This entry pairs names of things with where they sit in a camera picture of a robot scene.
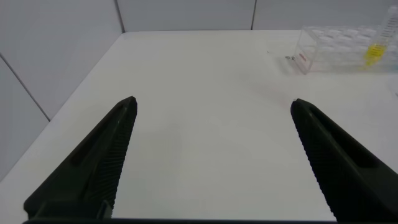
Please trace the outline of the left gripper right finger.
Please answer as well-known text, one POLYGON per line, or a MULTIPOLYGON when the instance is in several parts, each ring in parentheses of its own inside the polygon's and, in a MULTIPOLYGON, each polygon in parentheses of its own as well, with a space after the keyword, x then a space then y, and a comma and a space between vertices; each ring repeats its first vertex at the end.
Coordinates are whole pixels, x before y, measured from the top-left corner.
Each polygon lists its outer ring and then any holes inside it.
POLYGON ((312 171, 338 222, 397 222, 397 173, 315 105, 290 113, 312 171))

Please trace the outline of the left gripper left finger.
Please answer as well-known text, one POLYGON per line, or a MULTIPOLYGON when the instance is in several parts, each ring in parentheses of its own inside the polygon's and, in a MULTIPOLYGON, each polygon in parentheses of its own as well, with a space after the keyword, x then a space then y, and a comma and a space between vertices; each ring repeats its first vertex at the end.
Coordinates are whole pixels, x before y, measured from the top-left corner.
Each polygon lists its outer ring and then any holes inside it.
POLYGON ((117 103, 24 202, 30 220, 111 218, 137 101, 117 103))

